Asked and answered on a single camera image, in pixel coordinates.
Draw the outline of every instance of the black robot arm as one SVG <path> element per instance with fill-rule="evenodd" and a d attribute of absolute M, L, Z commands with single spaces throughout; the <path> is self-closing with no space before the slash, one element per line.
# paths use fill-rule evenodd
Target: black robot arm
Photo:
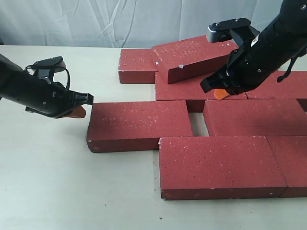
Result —
<path fill-rule="evenodd" d="M 291 60 L 281 82 L 289 76 L 296 59 L 307 49 L 307 0 L 284 0 L 279 15 L 261 32 L 250 26 L 250 20 L 237 18 L 208 27 L 209 42 L 233 39 L 238 49 L 217 72 L 201 82 L 204 92 L 226 90 L 229 95 L 251 91 L 268 76 Z"/>
<path fill-rule="evenodd" d="M 54 82 L 57 72 L 67 72 L 67 84 Z M 0 54 L 0 98 L 26 106 L 26 111 L 51 118 L 85 117 L 83 104 L 93 104 L 89 93 L 70 90 L 70 75 L 62 57 L 38 61 L 23 70 Z"/>

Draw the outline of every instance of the brick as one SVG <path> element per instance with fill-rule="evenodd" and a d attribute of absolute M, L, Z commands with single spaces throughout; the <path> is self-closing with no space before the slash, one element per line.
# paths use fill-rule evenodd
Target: brick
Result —
<path fill-rule="evenodd" d="M 295 99 L 206 101 L 210 136 L 307 136 L 307 116 Z"/>
<path fill-rule="evenodd" d="M 157 72 L 155 77 L 155 98 L 157 101 L 185 100 L 190 113 L 202 113 L 205 101 L 215 100 L 214 91 L 205 93 L 200 85 L 200 82 L 210 75 L 211 74 L 205 74 L 167 84 L 160 73 Z M 241 94 L 229 97 L 226 100 L 230 99 L 247 99 L 247 97 L 245 94 Z"/>
<path fill-rule="evenodd" d="M 285 71 L 271 74 L 257 89 L 247 92 L 249 99 L 297 99 L 307 111 L 307 71 L 292 71 L 290 76 L 277 83 Z"/>
<path fill-rule="evenodd" d="M 157 71 L 151 49 L 122 49 L 118 75 L 122 84 L 154 84 Z"/>
<path fill-rule="evenodd" d="M 87 133 L 92 152 L 157 150 L 161 137 L 193 136 L 186 103 L 95 103 Z"/>
<path fill-rule="evenodd" d="M 161 198 L 273 198 L 286 189 L 265 137 L 162 138 Z"/>
<path fill-rule="evenodd" d="M 288 184 L 281 197 L 307 197 L 307 137 L 268 137 Z"/>
<path fill-rule="evenodd" d="M 230 52 L 237 49 L 231 42 L 209 43 L 207 36 L 153 46 L 153 60 L 167 83 L 214 72 L 223 66 Z"/>

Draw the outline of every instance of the white backdrop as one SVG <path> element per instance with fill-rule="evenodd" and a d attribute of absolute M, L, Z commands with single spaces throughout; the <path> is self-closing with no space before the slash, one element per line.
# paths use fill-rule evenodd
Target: white backdrop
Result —
<path fill-rule="evenodd" d="M 7 45 L 151 48 L 246 17 L 262 30 L 282 0 L 0 0 Z"/>

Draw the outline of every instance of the white table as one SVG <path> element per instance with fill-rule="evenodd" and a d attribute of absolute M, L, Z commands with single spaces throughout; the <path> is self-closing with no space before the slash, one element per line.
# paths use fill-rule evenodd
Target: white table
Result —
<path fill-rule="evenodd" d="M 63 56 L 71 89 L 95 102 L 154 100 L 153 85 L 119 84 L 120 49 L 0 46 L 0 53 L 23 68 Z M 54 120 L 0 101 L 0 229 L 307 229 L 307 198 L 162 200 L 158 152 L 91 153 L 86 110 L 85 119 Z M 192 117 L 203 126 L 201 114 Z"/>

